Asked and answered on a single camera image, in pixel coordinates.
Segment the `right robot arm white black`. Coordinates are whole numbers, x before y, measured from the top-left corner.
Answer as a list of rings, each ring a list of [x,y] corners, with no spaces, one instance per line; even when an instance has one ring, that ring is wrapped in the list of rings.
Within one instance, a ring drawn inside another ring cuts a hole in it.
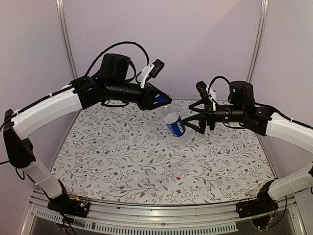
[[[229,96],[227,105],[218,105],[211,85],[203,81],[196,84],[200,100],[191,104],[189,109],[195,115],[185,118],[185,126],[204,134],[206,128],[214,130],[215,124],[239,123],[261,136],[277,138],[309,153],[313,151],[313,128],[287,117],[278,109],[255,102],[253,85],[246,81],[228,82]],[[313,165],[298,170],[282,179],[271,180],[264,184],[253,202],[256,213],[264,213],[276,201],[291,193],[301,192],[313,186]]]

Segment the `blue bottle cap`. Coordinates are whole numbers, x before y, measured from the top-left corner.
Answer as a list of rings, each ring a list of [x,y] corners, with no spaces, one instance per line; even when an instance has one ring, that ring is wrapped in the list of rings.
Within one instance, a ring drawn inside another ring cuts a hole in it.
[[[162,96],[158,96],[156,98],[156,100],[157,100],[158,103],[166,103],[167,102],[167,99],[162,97]]]

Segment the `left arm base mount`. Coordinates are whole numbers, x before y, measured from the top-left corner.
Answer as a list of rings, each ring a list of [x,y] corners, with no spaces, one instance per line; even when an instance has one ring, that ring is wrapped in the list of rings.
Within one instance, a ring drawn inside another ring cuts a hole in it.
[[[50,199],[47,208],[58,212],[59,214],[68,214],[76,217],[86,218],[89,213],[90,201],[81,196],[73,199],[67,194],[62,194],[56,198]]]

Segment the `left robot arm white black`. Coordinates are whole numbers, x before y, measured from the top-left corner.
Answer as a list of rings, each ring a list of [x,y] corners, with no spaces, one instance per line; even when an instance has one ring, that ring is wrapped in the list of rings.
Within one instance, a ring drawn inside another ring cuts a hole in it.
[[[72,209],[72,200],[62,184],[36,159],[29,136],[60,117],[107,100],[122,101],[124,105],[135,103],[143,111],[160,107],[159,96],[165,98],[165,105],[171,103],[166,93],[148,82],[164,68],[162,61],[157,59],[148,63],[140,73],[135,72],[134,77],[141,80],[139,84],[126,78],[128,68],[132,66],[127,56],[105,54],[100,69],[93,76],[84,75],[72,80],[25,108],[5,113],[3,139],[10,164],[21,169],[50,199],[54,199],[54,205],[61,212]]]

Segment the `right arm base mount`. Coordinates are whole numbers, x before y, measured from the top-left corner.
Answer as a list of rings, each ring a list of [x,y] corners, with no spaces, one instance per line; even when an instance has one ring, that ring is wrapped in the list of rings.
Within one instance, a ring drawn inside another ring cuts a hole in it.
[[[236,204],[236,212],[239,218],[250,217],[254,228],[267,230],[274,225],[278,213],[278,204],[267,199],[246,199]]]

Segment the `Pepsi bottle blue label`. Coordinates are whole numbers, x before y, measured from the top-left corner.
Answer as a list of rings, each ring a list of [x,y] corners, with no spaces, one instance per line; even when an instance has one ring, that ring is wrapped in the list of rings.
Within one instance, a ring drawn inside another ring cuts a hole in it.
[[[173,139],[179,144],[186,144],[188,141],[189,133],[174,104],[168,104],[160,107],[160,113],[163,122],[169,129]]]

